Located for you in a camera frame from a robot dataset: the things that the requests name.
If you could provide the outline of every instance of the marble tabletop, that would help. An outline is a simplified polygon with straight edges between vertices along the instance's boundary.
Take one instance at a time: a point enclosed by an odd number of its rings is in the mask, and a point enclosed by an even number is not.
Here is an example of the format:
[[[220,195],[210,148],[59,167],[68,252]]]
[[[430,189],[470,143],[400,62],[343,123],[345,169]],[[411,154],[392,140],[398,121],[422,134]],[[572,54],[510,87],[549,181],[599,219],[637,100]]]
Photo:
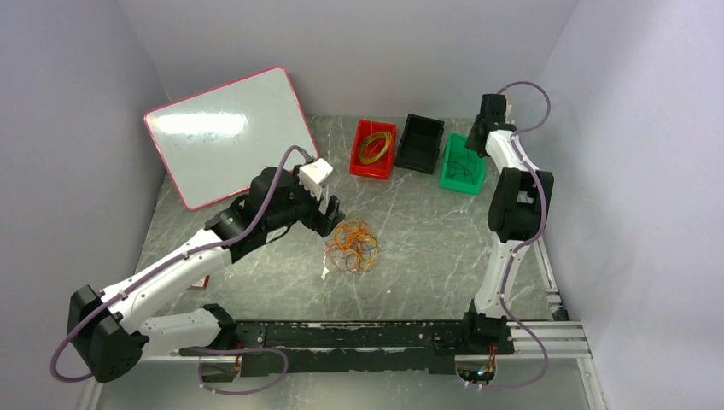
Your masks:
[[[324,239],[297,224],[282,240],[212,274],[205,290],[186,290],[156,315],[218,303],[235,319],[462,318],[480,288],[493,244],[488,206],[497,170],[488,161],[478,196],[441,189],[441,161],[433,175],[397,167],[389,180],[350,175],[350,149],[359,119],[312,116],[308,121],[322,157],[337,171],[330,194],[339,197],[342,212],[368,221],[377,235],[379,255],[370,271],[337,271],[325,259]],[[369,120],[396,124],[399,140],[406,119]],[[444,135],[467,135],[471,125],[472,120],[445,120]],[[177,248],[230,202],[189,211],[166,177],[138,270]],[[551,318],[536,257],[532,250],[525,255],[513,285],[511,310],[520,319]],[[322,278],[325,267],[329,272]]]

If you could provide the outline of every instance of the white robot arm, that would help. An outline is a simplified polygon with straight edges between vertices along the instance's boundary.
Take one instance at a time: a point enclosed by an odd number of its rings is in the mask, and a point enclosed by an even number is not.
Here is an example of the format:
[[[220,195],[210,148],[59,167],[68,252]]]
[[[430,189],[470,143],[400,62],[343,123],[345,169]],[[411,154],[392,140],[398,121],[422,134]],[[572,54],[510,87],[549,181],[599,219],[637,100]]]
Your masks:
[[[274,231],[301,222],[322,237],[329,235],[344,219],[335,196],[329,198],[324,214],[319,211],[322,187],[332,172],[332,166],[322,159],[297,166],[293,172],[268,167],[252,180],[248,194],[236,198],[169,255],[99,293],[90,286],[76,291],[71,297],[68,335],[77,333],[71,343],[96,380],[114,380],[143,357],[191,346],[227,346],[235,340],[236,323],[219,305],[161,318],[150,316],[196,280],[286,233],[270,238]],[[104,305],[108,308],[81,325]],[[51,373],[57,355],[56,351]],[[53,375],[74,381],[57,371]]]

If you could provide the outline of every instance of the green tray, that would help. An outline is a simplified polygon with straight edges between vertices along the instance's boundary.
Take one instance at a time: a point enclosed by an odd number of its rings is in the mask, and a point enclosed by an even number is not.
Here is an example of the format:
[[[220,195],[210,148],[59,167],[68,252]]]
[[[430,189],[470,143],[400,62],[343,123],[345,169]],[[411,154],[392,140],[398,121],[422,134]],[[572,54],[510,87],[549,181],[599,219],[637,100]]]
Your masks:
[[[440,187],[477,195],[485,179],[485,158],[466,149],[465,135],[450,132],[445,146],[445,160],[440,172]]]

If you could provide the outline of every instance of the wire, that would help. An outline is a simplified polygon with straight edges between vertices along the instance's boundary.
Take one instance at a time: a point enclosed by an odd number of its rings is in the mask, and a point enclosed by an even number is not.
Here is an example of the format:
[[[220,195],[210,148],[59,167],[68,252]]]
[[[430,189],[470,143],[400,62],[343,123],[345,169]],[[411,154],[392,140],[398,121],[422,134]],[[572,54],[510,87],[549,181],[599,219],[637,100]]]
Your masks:
[[[256,389],[250,389],[250,390],[243,390],[243,391],[229,391],[229,390],[219,390],[214,389],[212,387],[209,387],[206,383],[203,381],[203,376],[201,374],[201,366],[199,366],[198,376],[199,376],[199,387],[206,391],[210,391],[217,395],[252,395],[254,393],[259,393],[260,391],[264,391],[267,389],[270,389],[271,387],[275,386],[279,382],[282,381],[284,376],[287,375],[287,371],[289,370],[289,358],[286,354],[284,354],[283,351],[279,350],[278,348],[240,348],[235,350],[215,350],[211,348],[191,348],[192,350],[196,351],[197,353],[203,353],[203,354],[250,354],[250,353],[260,353],[260,352],[267,352],[267,353],[274,353],[282,358],[284,360],[284,368],[282,369],[282,372],[279,373],[277,378],[272,380],[271,382],[261,386],[257,387]]]
[[[130,284],[127,288],[123,290],[123,293],[125,295],[130,295],[134,290],[138,289],[140,286],[148,282],[150,279],[155,277],[157,274],[164,272],[168,267],[171,267],[176,262],[182,261],[186,258],[188,258],[191,255],[197,254],[199,252],[202,252],[204,250],[209,250],[217,247],[229,247],[233,245],[234,243],[237,243],[241,240],[243,240],[255,227],[257,224],[259,224],[259,221],[261,220],[261,217],[264,215],[264,212],[266,211],[266,207],[269,206],[269,202],[272,200],[272,196],[274,194],[274,191],[277,188],[277,184],[279,183],[279,179],[282,175],[282,170],[284,170],[284,164],[287,162],[287,159],[291,155],[292,152],[298,151],[302,156],[304,156],[304,159],[306,162],[314,161],[311,155],[309,155],[303,148],[300,148],[296,145],[292,145],[289,147],[286,152],[284,152],[284,155],[282,155],[282,160],[279,162],[279,166],[277,167],[277,171],[274,173],[274,178],[271,180],[271,184],[269,185],[269,190],[266,193],[266,196],[264,197],[264,201],[259,206],[259,211],[252,219],[251,223],[247,226],[247,229],[244,230],[244,232],[240,233],[239,235],[226,239],[225,241],[219,241],[214,243],[207,243],[205,245],[197,246],[193,249],[190,249],[187,253],[182,254],[179,253],[177,255],[174,255],[173,257],[169,258],[168,260],[162,262],[159,264],[159,266],[155,267],[154,269],[151,269],[148,273],[144,274],[139,280],[136,282]],[[93,376],[93,373],[90,372],[88,374],[85,374],[84,376],[78,376],[75,378],[63,376],[58,372],[58,360],[61,357],[61,353],[63,353],[63,350],[67,347],[68,344],[80,333],[81,330],[83,330],[93,319],[96,318],[101,312],[105,311],[106,309],[113,306],[116,302],[120,301],[123,295],[121,292],[118,294],[112,296],[110,299],[105,301],[101,304],[101,306],[96,307],[95,310],[90,312],[90,314],[83,318],[83,320],[80,321],[68,334],[63,338],[61,341],[61,344],[58,346],[58,348],[53,353],[52,357],[50,358],[50,375],[55,379],[63,383],[77,383],[82,382],[84,380],[87,380]]]
[[[292,225],[287,226],[287,229],[285,229],[284,232],[282,232],[281,235],[279,235],[278,237],[273,238],[271,241],[267,242],[266,244],[268,245],[269,243],[276,242],[276,241],[278,241],[279,239],[283,238],[286,234],[289,233],[289,230],[290,230],[290,229],[292,229]]]
[[[527,380],[525,382],[521,383],[515,383],[515,384],[507,384],[504,386],[484,386],[483,388],[485,390],[514,390],[514,389],[521,389],[523,387],[528,387],[531,384],[534,384],[535,382],[541,380],[543,376],[546,375],[546,372],[548,372],[548,366],[550,365],[550,360],[548,358],[548,351],[546,350],[546,346],[543,345],[543,342],[540,340],[540,338],[529,328],[527,327],[519,318],[517,318],[511,310],[508,308],[508,306],[505,304],[505,287],[508,284],[508,277],[511,275],[511,268],[513,266],[513,261],[516,259],[516,253],[518,250],[522,249],[525,246],[529,246],[533,244],[535,241],[538,240],[539,237],[543,235],[543,231],[546,229],[546,220],[548,218],[548,202],[546,200],[546,193],[543,191],[543,184],[540,182],[540,178],[538,177],[538,174],[533,169],[533,166],[530,165],[528,161],[525,161],[523,158],[523,152],[520,148],[520,143],[518,141],[518,137],[523,132],[529,132],[533,131],[534,129],[540,127],[543,125],[543,123],[548,120],[548,116],[551,114],[551,98],[548,96],[548,93],[546,93],[543,88],[541,88],[536,83],[530,82],[530,81],[516,81],[515,83],[510,83],[506,85],[505,87],[501,88],[500,91],[498,91],[498,94],[502,94],[503,91],[507,90],[508,88],[512,87],[513,85],[530,85],[534,87],[536,90],[540,91],[540,93],[543,95],[543,97],[546,99],[546,115],[543,116],[543,119],[536,125],[531,126],[530,128],[525,128],[522,130],[514,131],[511,135],[511,145],[513,146],[513,150],[516,153],[516,156],[518,157],[518,160],[523,164],[525,169],[528,170],[530,175],[533,177],[533,181],[535,181],[535,188],[538,190],[538,196],[540,198],[540,225],[538,226],[538,231],[531,237],[529,240],[522,242],[518,244],[515,248],[513,248],[513,251],[511,253],[511,256],[508,258],[507,263],[505,263],[505,271],[503,273],[503,281],[500,285],[500,306],[503,308],[503,311],[505,314],[512,319],[514,322],[516,322],[517,325],[521,327],[524,331],[526,331],[532,338],[535,340],[536,343],[538,343],[538,346],[540,346],[540,351],[543,353],[543,368],[540,369],[540,372],[532,377],[530,380]]]

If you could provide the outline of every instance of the purple cable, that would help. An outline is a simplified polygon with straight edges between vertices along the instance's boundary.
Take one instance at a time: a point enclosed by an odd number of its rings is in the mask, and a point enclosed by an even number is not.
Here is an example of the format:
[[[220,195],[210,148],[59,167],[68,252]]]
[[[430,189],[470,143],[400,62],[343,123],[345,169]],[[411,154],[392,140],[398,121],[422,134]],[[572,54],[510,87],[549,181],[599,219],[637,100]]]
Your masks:
[[[520,136],[523,132],[533,131],[534,129],[540,127],[543,125],[543,123],[548,120],[548,115],[551,114],[551,98],[548,96],[548,93],[546,93],[543,88],[541,88],[536,83],[532,83],[530,81],[516,81],[515,83],[510,83],[506,85],[505,87],[501,88],[500,91],[498,91],[498,94],[502,94],[503,91],[507,90],[508,88],[512,87],[513,85],[530,85],[540,91],[541,94],[543,94],[543,97],[546,99],[546,115],[543,116],[543,120],[541,120],[538,124],[531,126],[530,128],[525,128],[522,130],[518,130],[512,133],[511,137]],[[548,365],[549,365],[549,359],[548,359],[548,351],[546,350],[546,346],[543,345],[543,342],[540,340],[538,336],[535,335],[535,333],[527,327],[519,318],[517,318],[511,310],[508,308],[507,305],[505,305],[504,295],[505,295],[505,287],[508,285],[508,277],[511,274],[511,268],[513,266],[513,261],[516,259],[516,253],[518,250],[522,249],[524,246],[529,246],[533,244],[535,241],[538,240],[543,235],[543,231],[546,229],[546,220],[548,218],[548,202],[546,200],[546,193],[543,191],[542,183],[540,182],[540,178],[538,177],[538,174],[534,171],[533,166],[530,165],[527,161],[523,159],[523,153],[521,152],[520,148],[518,147],[518,142],[514,139],[511,141],[511,145],[513,146],[513,150],[516,152],[516,156],[518,157],[518,160],[523,163],[523,166],[525,169],[528,170],[530,175],[533,177],[533,181],[535,181],[535,188],[538,190],[538,196],[540,197],[540,226],[538,226],[538,231],[531,237],[529,240],[520,243],[515,248],[513,248],[513,252],[511,254],[511,257],[508,258],[508,262],[505,264],[505,271],[503,273],[503,281],[500,285],[500,306],[503,308],[503,311],[506,315],[508,315],[509,318],[511,318],[514,322],[517,323],[521,327],[521,329],[525,330],[532,338],[535,340],[536,343],[538,343],[538,346],[540,346],[540,351],[543,353],[543,368],[540,369],[540,372],[535,375],[535,377],[531,378],[530,380],[527,380],[525,382],[521,383],[515,383],[515,384],[507,384],[505,386],[484,386],[483,388],[485,390],[514,390],[514,389],[521,389],[523,387],[528,387],[531,384],[534,384],[535,382],[541,380],[543,376],[546,375],[546,372],[548,372]]]
[[[286,152],[284,152],[284,155],[282,156],[282,160],[279,162],[279,166],[277,167],[277,171],[274,173],[274,178],[271,180],[271,184],[269,185],[269,191],[266,193],[266,196],[264,197],[264,201],[259,206],[259,212],[256,213],[254,216],[254,219],[251,221],[249,226],[247,226],[247,229],[244,230],[244,232],[240,233],[239,235],[231,238],[226,239],[225,241],[219,241],[215,243],[207,243],[205,245],[197,246],[193,249],[190,249],[186,255],[186,257],[197,254],[199,252],[202,252],[204,250],[213,249],[216,247],[228,247],[233,245],[234,243],[237,243],[244,239],[259,223],[261,220],[262,215],[264,214],[264,211],[266,211],[266,207],[269,206],[269,202],[272,200],[272,195],[274,194],[274,190],[277,188],[277,184],[279,183],[279,179],[282,175],[282,170],[284,170],[284,164],[287,162],[287,159],[294,151],[299,151],[302,156],[304,156],[305,161],[313,161],[313,158],[303,149],[296,145],[292,145],[287,149]],[[168,259],[167,261],[164,261],[159,266],[157,266],[154,269],[151,269],[148,273],[143,275],[139,280],[134,282],[133,284],[129,285],[124,292],[127,295],[130,295],[134,290],[138,289],[140,286],[148,282],[152,277],[156,276],[157,274],[165,271],[168,267],[172,266],[178,261],[181,261],[184,259],[183,254],[178,254],[173,256],[172,258]],[[78,376],[76,378],[70,378],[67,376],[63,376],[58,372],[58,359],[61,357],[61,353],[63,353],[63,350],[67,347],[68,344],[80,333],[80,331],[88,325],[98,314],[103,312],[105,309],[110,308],[113,306],[116,302],[118,302],[121,299],[121,294],[115,295],[105,301],[101,306],[97,307],[93,312],[91,312],[88,316],[83,318],[83,320],[78,323],[68,334],[65,336],[65,338],[62,340],[61,344],[58,346],[58,348],[53,353],[53,356],[50,358],[50,376],[52,376],[55,380],[58,380],[60,382],[64,383],[77,383],[82,382],[84,380],[87,380],[93,376],[92,373],[88,373],[84,376]]]
[[[205,353],[205,354],[249,354],[249,353],[259,353],[259,352],[267,352],[267,353],[274,353],[279,355],[282,360],[284,360],[284,369],[282,369],[282,372],[279,373],[277,378],[269,382],[268,384],[265,384],[261,387],[257,387],[256,389],[250,389],[250,390],[244,390],[244,391],[229,391],[229,390],[219,390],[214,389],[212,387],[209,387],[207,384],[203,381],[203,376],[201,375],[201,365],[199,365],[199,387],[206,391],[210,391],[217,395],[252,395],[254,393],[259,393],[260,391],[270,389],[277,383],[281,382],[284,376],[287,375],[287,371],[289,369],[289,358],[286,354],[284,354],[283,351],[279,350],[278,348],[239,348],[235,350],[214,350],[210,348],[192,348],[197,353]]]

